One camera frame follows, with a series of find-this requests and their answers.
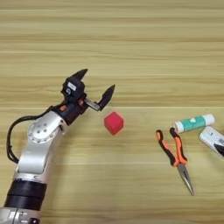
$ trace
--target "robotic arm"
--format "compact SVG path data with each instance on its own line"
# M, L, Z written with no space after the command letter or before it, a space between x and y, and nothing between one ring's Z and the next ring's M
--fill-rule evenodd
M81 70L66 79L61 90L65 99L61 104L50 107L43 115L27 116L14 122L15 126L37 118L28 130L27 144L19 160L11 150L10 138L14 126L10 128L7 154L11 161L17 163L17 169L4 207L0 208L0 224L39 224L54 151L67 133L67 127L88 107L101 111L111 100L115 85L103 94L98 103L87 98L81 81L86 72L87 69Z

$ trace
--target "black cable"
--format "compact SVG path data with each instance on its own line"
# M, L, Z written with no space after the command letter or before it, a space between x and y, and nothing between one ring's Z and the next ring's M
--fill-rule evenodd
M33 121L33 120L37 120L39 119L41 116L44 116L46 113L48 113L50 110L56 109L62 105L64 105L65 102L63 101L61 104L58 104L56 106L51 106L49 109L46 110L46 112L44 112L41 115L27 115L27 116L22 116L20 118L18 118L9 128L8 134L7 134L7 141L6 141L6 152L7 152L7 157L10 161L12 161L13 163L18 163L18 158L15 156L15 154L13 153L13 149L12 149L12 145L11 145L11 133L13 131L13 129L15 128L16 125L18 125L19 123L22 122L26 122L26 121Z

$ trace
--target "bottle cap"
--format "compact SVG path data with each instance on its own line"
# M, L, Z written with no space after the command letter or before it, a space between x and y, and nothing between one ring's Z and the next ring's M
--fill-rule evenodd
M214 116L213 115L203 115L203 117L205 118L206 120L206 125L211 125L214 123Z
M175 122L172 126L178 133L184 132L185 130L182 122Z

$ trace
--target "white object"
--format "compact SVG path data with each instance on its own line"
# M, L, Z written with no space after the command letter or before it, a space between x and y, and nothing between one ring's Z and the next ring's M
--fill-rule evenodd
M206 126L214 124L215 120L214 120L214 116L213 115L203 115L203 117L206 120Z
M199 139L212 151L220 155L214 147L215 144L224 146L224 136L220 132L208 126L200 133Z

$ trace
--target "orange pliers handle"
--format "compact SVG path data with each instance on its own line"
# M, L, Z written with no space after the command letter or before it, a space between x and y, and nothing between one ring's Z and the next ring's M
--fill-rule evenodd
M174 128L170 128L170 133L175 140L178 157L171 152L168 143L164 140L163 132L160 129L156 132L158 143L170 159L172 166L177 167L179 164L186 165L187 158L184 155L182 140Z

